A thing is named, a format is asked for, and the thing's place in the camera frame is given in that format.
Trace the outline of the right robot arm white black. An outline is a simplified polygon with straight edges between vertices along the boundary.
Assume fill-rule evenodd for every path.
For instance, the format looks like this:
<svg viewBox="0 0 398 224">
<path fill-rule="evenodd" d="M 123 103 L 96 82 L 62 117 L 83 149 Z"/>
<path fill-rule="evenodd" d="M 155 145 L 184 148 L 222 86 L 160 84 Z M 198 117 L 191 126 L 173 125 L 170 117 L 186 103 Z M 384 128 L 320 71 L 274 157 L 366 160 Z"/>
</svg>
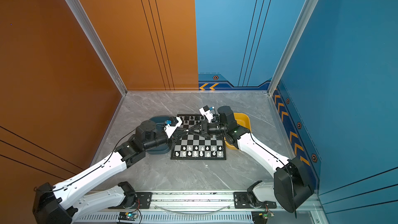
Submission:
<svg viewBox="0 0 398 224">
<path fill-rule="evenodd" d="M 273 177 L 273 185 L 258 181 L 247 189 L 246 199 L 254 208 L 267 202 L 278 202 L 289 213 L 295 213 L 314 192 L 314 184 L 299 158 L 290 159 L 260 142 L 252 132 L 238 124 L 229 106 L 218 108 L 215 118 L 212 108 L 204 106 L 200 113 L 205 120 L 200 124 L 202 135 L 220 135 L 240 151 L 250 155 Z"/>
</svg>

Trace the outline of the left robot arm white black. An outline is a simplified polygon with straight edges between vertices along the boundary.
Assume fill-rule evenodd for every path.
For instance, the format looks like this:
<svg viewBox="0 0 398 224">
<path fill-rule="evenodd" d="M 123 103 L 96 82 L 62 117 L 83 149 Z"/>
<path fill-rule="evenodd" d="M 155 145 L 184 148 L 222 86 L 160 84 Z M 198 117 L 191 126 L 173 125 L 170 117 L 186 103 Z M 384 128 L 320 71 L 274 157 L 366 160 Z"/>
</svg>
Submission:
<svg viewBox="0 0 398 224">
<path fill-rule="evenodd" d="M 112 176 L 142 160 L 146 151 L 161 145 L 171 146 L 189 131 L 179 117 L 157 124 L 147 120 L 119 141 L 100 162 L 55 185 L 35 188 L 33 215 L 38 224 L 72 224 L 80 218 L 108 207 L 130 207 L 136 192 L 128 182 L 92 194 L 91 190 Z"/>
</svg>

